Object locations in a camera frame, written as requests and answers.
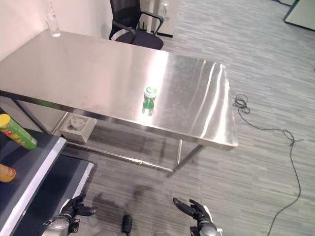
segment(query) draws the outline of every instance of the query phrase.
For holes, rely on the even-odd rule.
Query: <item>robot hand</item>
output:
[[[67,218],[74,218],[76,215],[90,216],[94,215],[97,211],[95,207],[84,206],[82,201],[86,194],[81,194],[78,197],[70,199],[67,204],[61,209],[59,215]]]
[[[190,199],[190,206],[182,203],[177,198],[173,198],[175,206],[183,213],[191,216],[197,221],[197,227],[191,227],[192,236],[222,236],[222,230],[217,229],[212,222],[211,214],[206,206]]]
[[[84,206],[82,201],[85,194],[70,199],[61,209],[58,216],[54,216],[43,225],[47,225],[47,229],[42,236],[67,236],[70,233],[76,233],[79,229],[79,219],[75,219],[76,215],[90,216],[97,211],[95,207]]]

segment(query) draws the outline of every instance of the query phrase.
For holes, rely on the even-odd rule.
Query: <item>yellow lid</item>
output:
[[[0,115],[0,128],[5,127],[10,123],[11,117],[8,114]]]

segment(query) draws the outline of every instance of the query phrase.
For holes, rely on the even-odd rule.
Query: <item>chair seat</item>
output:
[[[129,44],[131,43],[131,40],[132,33],[130,32],[127,32],[116,39],[116,41],[118,42]],[[137,30],[137,35],[136,38],[134,39],[133,45],[160,50],[163,47],[164,43],[159,37],[156,37],[153,34]]]

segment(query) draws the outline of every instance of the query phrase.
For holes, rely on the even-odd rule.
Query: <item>black office chair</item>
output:
[[[161,49],[163,47],[163,41],[156,36],[156,33],[163,24],[163,17],[148,11],[141,11],[140,0],[110,0],[110,4],[113,12],[112,31],[109,35],[110,40],[115,33],[125,29],[128,32],[119,36],[116,41],[153,49]],[[142,14],[159,20],[159,26],[153,34],[136,30]]]

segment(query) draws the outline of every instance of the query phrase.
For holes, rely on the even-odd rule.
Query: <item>bottle cap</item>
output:
[[[11,117],[8,114],[0,115],[0,128],[7,126],[10,123]]]
[[[155,87],[146,87],[144,90],[144,95],[147,98],[155,98],[157,96],[157,89]]]

